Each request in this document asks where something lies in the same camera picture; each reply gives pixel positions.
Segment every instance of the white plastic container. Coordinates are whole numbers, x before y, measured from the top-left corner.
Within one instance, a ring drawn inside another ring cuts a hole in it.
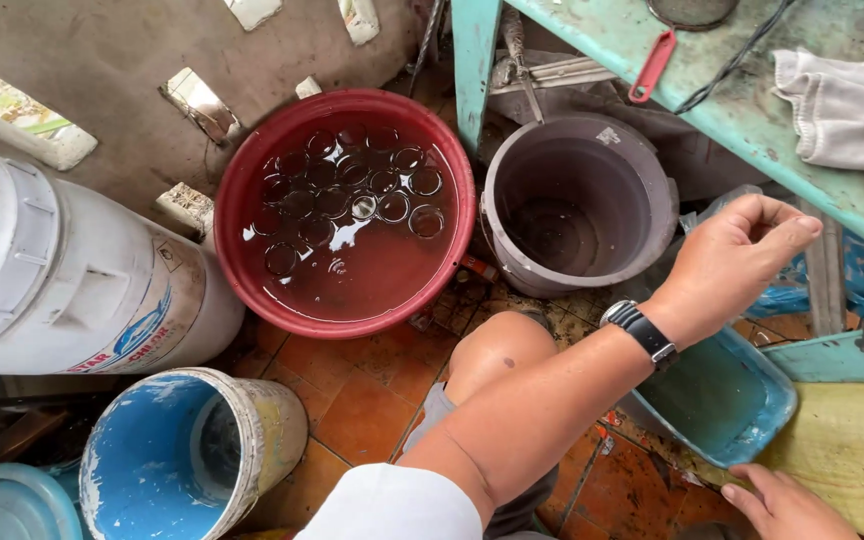
[[[0,157],[0,374],[196,366],[244,313],[212,253]]]

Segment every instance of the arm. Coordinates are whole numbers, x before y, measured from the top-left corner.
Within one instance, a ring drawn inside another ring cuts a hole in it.
[[[697,227],[665,284],[639,309],[683,350],[748,308],[822,230],[794,207],[747,195]],[[398,465],[449,478],[483,524],[548,472],[618,398],[654,368],[639,343],[608,325],[531,369],[473,395]]]

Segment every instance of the wristwatch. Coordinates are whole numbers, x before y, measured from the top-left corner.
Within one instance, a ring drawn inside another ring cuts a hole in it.
[[[679,352],[675,343],[652,324],[632,300],[619,300],[606,309],[599,321],[599,328],[608,323],[618,326],[638,341],[645,352],[652,357],[655,371],[666,371],[666,369],[678,361]]]

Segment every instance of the yellow board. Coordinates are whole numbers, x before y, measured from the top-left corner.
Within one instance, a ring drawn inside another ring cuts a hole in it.
[[[755,460],[785,471],[864,534],[864,383],[796,383],[798,413]],[[715,485],[730,475],[701,459]]]

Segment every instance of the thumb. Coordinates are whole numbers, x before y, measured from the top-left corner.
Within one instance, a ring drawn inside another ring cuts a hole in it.
[[[755,244],[755,249],[767,256],[778,272],[792,258],[822,234],[822,222],[809,215],[800,215],[779,223]]]
[[[752,526],[759,535],[765,536],[765,529],[772,520],[772,514],[765,508],[765,504],[749,490],[739,487],[733,483],[722,486],[722,496],[740,512],[749,518]]]

